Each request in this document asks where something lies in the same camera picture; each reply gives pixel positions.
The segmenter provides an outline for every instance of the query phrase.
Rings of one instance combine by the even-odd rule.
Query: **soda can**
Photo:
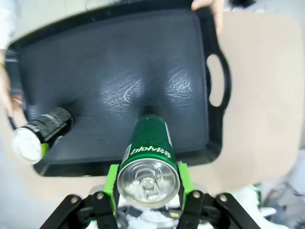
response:
[[[180,180],[165,121],[153,114],[138,119],[120,166],[117,187],[130,203],[164,206],[179,191]]]
[[[72,115],[57,107],[49,114],[14,131],[12,146],[15,153],[30,164],[39,162],[57,141],[73,126]]]

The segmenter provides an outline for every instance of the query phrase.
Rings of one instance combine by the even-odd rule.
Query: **pull tab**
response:
[[[156,199],[161,196],[160,189],[155,179],[146,177],[140,181],[140,188],[147,200]]]

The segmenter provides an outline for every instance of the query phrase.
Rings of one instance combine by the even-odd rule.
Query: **black can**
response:
[[[72,126],[72,115],[66,109],[57,107],[15,130],[13,148],[17,155],[35,164]]]

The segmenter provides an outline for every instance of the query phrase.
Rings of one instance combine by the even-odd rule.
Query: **tray handle hole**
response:
[[[211,75],[210,104],[219,106],[224,96],[224,72],[217,55],[212,54],[207,59],[207,66]]]

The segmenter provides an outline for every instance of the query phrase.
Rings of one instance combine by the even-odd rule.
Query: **tray rim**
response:
[[[135,13],[144,13],[154,10],[191,10],[191,3],[191,0],[141,0],[133,3],[121,2],[106,8],[98,8],[65,18],[40,28],[12,43],[7,51],[7,66],[18,68],[18,52],[22,48],[60,32],[67,31],[93,21],[101,21]],[[212,12],[209,8],[201,8],[194,13],[198,16],[201,27],[207,80],[207,96],[209,98],[212,85],[210,72],[206,61],[212,54],[217,55],[222,64],[224,72],[224,95],[221,104],[217,107],[213,106],[208,100],[207,116],[209,122],[209,134],[206,147],[203,150],[179,153],[176,157],[177,161],[183,161],[189,166],[209,164],[217,159],[220,155],[223,144],[223,116],[229,104],[231,95],[230,70],[228,63],[218,45]],[[20,93],[20,90],[17,88],[12,90],[12,93]],[[17,128],[12,118],[9,118],[9,121],[13,129]],[[44,160],[42,160],[39,163],[34,164],[33,168],[38,174],[45,177],[105,176],[107,175],[111,164],[120,164],[120,161],[114,160],[73,164],[47,164],[44,162]]]

